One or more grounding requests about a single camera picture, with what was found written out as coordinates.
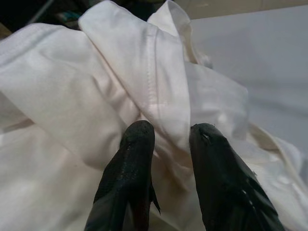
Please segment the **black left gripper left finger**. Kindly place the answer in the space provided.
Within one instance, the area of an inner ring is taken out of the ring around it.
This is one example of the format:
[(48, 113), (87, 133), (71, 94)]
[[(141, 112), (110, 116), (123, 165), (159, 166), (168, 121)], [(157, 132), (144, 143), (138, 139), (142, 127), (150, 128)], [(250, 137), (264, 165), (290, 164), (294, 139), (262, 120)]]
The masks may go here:
[(146, 231), (150, 205), (159, 204), (151, 177), (155, 133), (148, 121), (125, 130), (119, 149), (103, 171), (86, 231)]

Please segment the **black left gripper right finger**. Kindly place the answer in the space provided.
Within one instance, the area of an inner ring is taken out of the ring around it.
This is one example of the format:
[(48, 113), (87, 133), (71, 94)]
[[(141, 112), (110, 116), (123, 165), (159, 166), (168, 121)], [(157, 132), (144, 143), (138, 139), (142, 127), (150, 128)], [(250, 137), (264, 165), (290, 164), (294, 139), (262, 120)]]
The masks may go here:
[(254, 172), (215, 126), (193, 125), (189, 144), (207, 231), (284, 230)]

